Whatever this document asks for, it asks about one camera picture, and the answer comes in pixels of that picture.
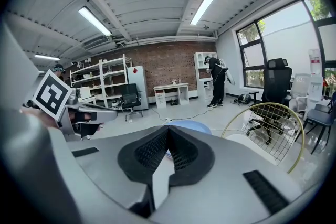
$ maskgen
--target white refrigerator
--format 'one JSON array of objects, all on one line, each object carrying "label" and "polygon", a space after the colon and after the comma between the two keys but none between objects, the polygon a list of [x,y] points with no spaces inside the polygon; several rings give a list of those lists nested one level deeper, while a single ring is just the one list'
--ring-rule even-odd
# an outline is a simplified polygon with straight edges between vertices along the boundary
[{"label": "white refrigerator", "polygon": [[[145,70],[143,69],[142,66],[128,67],[127,74],[128,74],[128,83],[136,84],[138,94],[141,98],[142,109],[148,109],[149,102],[148,102]],[[134,110],[141,110],[141,106],[134,107]]]}]

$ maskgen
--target fluorescent ceiling light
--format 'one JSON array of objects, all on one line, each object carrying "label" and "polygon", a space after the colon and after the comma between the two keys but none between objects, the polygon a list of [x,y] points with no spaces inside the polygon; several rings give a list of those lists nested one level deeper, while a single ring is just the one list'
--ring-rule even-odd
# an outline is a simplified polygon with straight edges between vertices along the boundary
[{"label": "fluorescent ceiling light", "polygon": [[191,21],[191,25],[196,25],[202,15],[205,13],[206,9],[210,6],[213,0],[203,0],[201,5],[199,6],[194,18]]},{"label": "fluorescent ceiling light", "polygon": [[46,56],[46,55],[41,55],[41,54],[35,54],[36,58],[42,58],[42,59],[48,59],[48,60],[55,60],[55,61],[59,61],[60,58],[57,57],[52,57],[52,56]]},{"label": "fluorescent ceiling light", "polygon": [[105,27],[96,17],[92,14],[92,12],[86,8],[83,7],[79,11],[79,14],[82,15],[86,20],[88,20],[90,23],[92,23],[94,26],[98,28],[99,31],[101,31],[105,36],[111,36],[112,33],[109,29]]}]

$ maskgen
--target gold wire frame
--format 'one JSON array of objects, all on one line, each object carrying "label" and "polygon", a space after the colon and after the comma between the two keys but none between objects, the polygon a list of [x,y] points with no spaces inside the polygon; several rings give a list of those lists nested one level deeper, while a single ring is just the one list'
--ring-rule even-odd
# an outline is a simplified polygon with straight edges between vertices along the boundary
[{"label": "gold wire frame", "polygon": [[277,164],[285,157],[294,143],[296,135],[302,132],[302,146],[296,161],[287,171],[287,174],[289,174],[299,163],[304,149],[305,131],[301,120],[292,109],[285,105],[260,103],[252,105],[237,114],[227,124],[221,137],[224,137],[226,130],[236,118],[249,110],[251,110],[251,113],[247,123],[244,124],[241,130],[241,134],[248,136],[254,143],[273,156]]}]

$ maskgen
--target person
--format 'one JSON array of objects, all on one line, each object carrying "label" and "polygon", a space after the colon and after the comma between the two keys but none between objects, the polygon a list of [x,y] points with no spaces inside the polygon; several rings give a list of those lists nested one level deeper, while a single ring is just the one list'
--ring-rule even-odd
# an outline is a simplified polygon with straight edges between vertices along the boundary
[{"label": "person", "polygon": [[61,77],[62,74],[64,73],[64,68],[60,63],[57,63],[53,69],[53,73],[56,75],[57,78]]},{"label": "person", "polygon": [[206,70],[206,72],[211,73],[214,86],[212,93],[213,98],[207,107],[215,108],[218,105],[223,106],[225,70],[221,68],[220,61],[215,57],[207,56],[204,60],[209,64],[209,68]]}]

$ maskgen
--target window frame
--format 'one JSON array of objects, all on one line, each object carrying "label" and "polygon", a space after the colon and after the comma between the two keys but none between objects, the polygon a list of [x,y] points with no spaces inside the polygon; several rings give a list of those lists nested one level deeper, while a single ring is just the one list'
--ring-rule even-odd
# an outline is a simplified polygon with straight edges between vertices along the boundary
[{"label": "window frame", "polygon": [[[240,40],[240,37],[239,37],[239,32],[244,30],[246,27],[250,26],[250,25],[253,25],[255,24],[255,26],[257,27],[257,31],[258,31],[258,35],[260,38],[256,39],[256,40],[253,40],[253,41],[250,41],[244,45],[240,45],[241,43],[241,40]],[[263,37],[261,35],[261,32],[260,32],[260,29],[259,29],[259,26],[258,26],[258,23],[257,23],[257,20],[255,20],[253,23],[251,24],[248,24],[246,26],[244,26],[243,28],[239,29],[236,31],[236,35],[237,35],[237,38],[238,38],[238,43],[239,43],[239,50],[240,50],[240,56],[241,56],[241,62],[243,63],[243,80],[244,80],[244,87],[249,87],[249,88],[256,88],[256,89],[263,89],[264,87],[256,87],[256,86],[249,86],[249,85],[246,85],[246,71],[251,71],[251,70],[264,70],[265,69],[265,66],[266,66],[266,63],[267,63],[267,58],[266,58],[266,51],[265,51],[265,46],[264,46],[264,40],[263,40]],[[248,48],[248,47],[252,47],[252,46],[255,46],[255,45],[258,45],[260,44],[261,45],[261,50],[263,51],[262,53],[262,58],[264,60],[264,64],[263,65],[260,65],[260,66],[251,66],[251,67],[246,67],[245,66],[245,57],[244,57],[244,49]]]},{"label": "window frame", "polygon": [[[312,17],[312,15],[311,15],[311,13],[310,13],[309,7],[305,3],[305,0],[293,0],[293,1],[289,2],[289,3],[287,3],[286,5],[283,5],[283,6],[279,7],[279,8],[276,8],[272,12],[269,12],[266,15],[263,15],[263,16],[259,17],[258,19],[254,20],[252,23],[249,23],[249,24],[245,25],[244,27],[242,27],[241,29],[239,29],[239,30],[236,31],[236,35],[237,35],[237,39],[238,39],[238,44],[239,44],[240,55],[241,55],[241,58],[242,58],[241,62],[243,64],[244,87],[257,88],[257,89],[263,89],[264,88],[264,87],[253,87],[253,86],[246,85],[246,71],[249,71],[249,70],[264,70],[265,66],[266,66],[266,63],[267,63],[267,55],[266,55],[264,40],[263,40],[263,36],[261,34],[261,31],[259,29],[258,22],[261,21],[262,19],[264,19],[266,17],[269,17],[270,15],[273,15],[276,12],[278,12],[278,11],[280,11],[282,9],[285,9],[285,8],[287,8],[287,7],[289,7],[289,6],[293,5],[293,4],[296,4],[298,2],[302,2],[303,3],[303,5],[306,8],[306,11],[307,11],[307,13],[309,15],[310,21],[312,22],[314,30],[315,30],[315,35],[317,37],[319,49],[320,49],[320,52],[321,52],[322,76],[323,76],[323,78],[325,78],[325,69],[326,68],[336,68],[336,60],[335,61],[326,61],[326,59],[325,59],[326,57],[325,57],[325,54],[324,54],[323,42],[322,42],[322,38],[321,38],[321,35],[320,35],[320,30],[319,30],[319,27],[321,27],[321,26],[336,24],[336,16],[333,16],[334,14],[336,14],[336,12],[335,12],[336,7],[333,7],[333,5],[331,5],[331,8],[332,8],[331,15],[332,15],[332,17],[321,19],[321,20],[314,20],[313,17]],[[251,41],[251,42],[249,42],[247,44],[241,45],[240,44],[241,40],[240,40],[240,37],[239,37],[238,33],[240,31],[244,30],[246,27],[252,25],[252,24],[256,25],[260,38],[257,39],[257,40]],[[263,51],[262,54],[263,54],[263,58],[264,58],[264,65],[263,66],[246,67],[245,66],[245,58],[244,58],[244,48],[247,48],[247,47],[250,47],[250,46],[253,46],[253,45],[256,45],[256,44],[261,44],[261,49]]]}]

